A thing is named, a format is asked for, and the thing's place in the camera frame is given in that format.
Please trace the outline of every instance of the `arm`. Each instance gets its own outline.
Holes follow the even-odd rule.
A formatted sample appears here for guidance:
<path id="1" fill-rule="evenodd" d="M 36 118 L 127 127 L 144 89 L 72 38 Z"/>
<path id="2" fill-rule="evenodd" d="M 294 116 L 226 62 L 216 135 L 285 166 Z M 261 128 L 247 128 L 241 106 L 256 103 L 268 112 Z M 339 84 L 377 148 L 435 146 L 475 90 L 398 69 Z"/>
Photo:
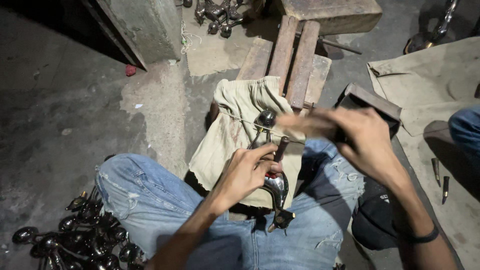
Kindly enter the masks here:
<path id="1" fill-rule="evenodd" d="M 383 184 L 393 195 L 394 224 L 399 232 L 417 237 L 430 234 L 433 221 L 420 201 L 405 168 L 393 153 L 387 123 L 370 108 L 367 110 L 317 109 L 311 117 L 283 116 L 277 123 L 306 132 L 331 137 L 341 128 L 350 145 L 338 143 L 340 153 L 359 171 Z M 445 240 L 412 244 L 400 239 L 399 251 L 406 269 L 456 269 Z"/>
<path id="2" fill-rule="evenodd" d="M 272 155 L 267 154 L 276 149 L 276 145 L 268 144 L 255 150 L 235 151 L 227 170 L 215 188 L 172 238 L 157 251 L 146 269 L 182 269 L 189 254 L 218 216 L 261 187 L 264 184 L 265 173 L 281 172 L 278 163 L 260 160 L 265 156 L 273 159 Z"/>

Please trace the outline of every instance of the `blue jeans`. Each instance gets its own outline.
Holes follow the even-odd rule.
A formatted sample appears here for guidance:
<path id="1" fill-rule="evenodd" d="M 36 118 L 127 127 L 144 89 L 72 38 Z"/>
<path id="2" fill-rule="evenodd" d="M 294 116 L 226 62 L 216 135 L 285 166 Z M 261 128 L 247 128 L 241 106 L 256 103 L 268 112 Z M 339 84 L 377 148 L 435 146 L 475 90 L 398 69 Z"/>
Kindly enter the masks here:
<path id="1" fill-rule="evenodd" d="M 264 219 L 229 221 L 227 211 L 208 229 L 186 268 L 331 270 L 363 192 L 363 176 L 327 141 L 307 141 L 304 158 L 318 159 L 320 169 L 288 208 L 296 218 L 286 232 L 266 232 L 273 213 Z M 104 210 L 120 220 L 147 258 L 203 199 L 155 161 L 135 154 L 107 160 L 99 168 L 96 184 Z"/>
<path id="2" fill-rule="evenodd" d="M 450 135 L 473 163 L 480 166 L 480 105 L 457 111 L 448 120 Z"/>

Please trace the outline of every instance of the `wooden handle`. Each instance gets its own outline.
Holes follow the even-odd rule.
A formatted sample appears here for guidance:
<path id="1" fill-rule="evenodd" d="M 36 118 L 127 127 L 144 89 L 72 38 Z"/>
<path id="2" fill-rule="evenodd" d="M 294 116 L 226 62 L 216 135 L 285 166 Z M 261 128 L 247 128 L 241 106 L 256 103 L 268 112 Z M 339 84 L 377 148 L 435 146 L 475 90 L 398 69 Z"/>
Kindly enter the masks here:
<path id="1" fill-rule="evenodd" d="M 290 143 L 290 139 L 287 136 L 283 136 L 280 139 L 280 145 L 278 145 L 278 149 L 276 151 L 275 157 L 273 158 L 273 161 L 280 162 L 283 152 L 285 152 L 285 149 L 287 148 L 287 145 L 289 143 Z"/>

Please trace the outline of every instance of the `concrete wall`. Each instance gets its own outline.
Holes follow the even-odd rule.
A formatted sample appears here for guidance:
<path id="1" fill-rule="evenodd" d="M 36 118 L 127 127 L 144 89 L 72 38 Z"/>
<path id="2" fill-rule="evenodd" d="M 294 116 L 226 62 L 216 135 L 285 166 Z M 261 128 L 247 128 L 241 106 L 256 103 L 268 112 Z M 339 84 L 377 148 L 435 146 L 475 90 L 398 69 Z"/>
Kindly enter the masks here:
<path id="1" fill-rule="evenodd" d="M 145 63 L 180 59 L 181 18 L 174 0 L 97 0 Z"/>

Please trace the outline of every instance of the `black wristband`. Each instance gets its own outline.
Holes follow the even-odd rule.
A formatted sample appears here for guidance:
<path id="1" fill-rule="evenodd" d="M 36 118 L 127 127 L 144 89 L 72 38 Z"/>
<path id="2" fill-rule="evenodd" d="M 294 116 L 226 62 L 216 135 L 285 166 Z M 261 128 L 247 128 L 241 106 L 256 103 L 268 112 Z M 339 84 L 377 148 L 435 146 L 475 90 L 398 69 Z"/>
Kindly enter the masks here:
<path id="1" fill-rule="evenodd" d="M 439 231 L 438 231 L 437 225 L 435 225 L 434 223 L 433 231 L 426 236 L 418 237 L 408 233 L 400 233 L 400 237 L 412 244 L 423 244 L 423 243 L 428 243 L 435 240 L 438 237 L 438 233 Z"/>

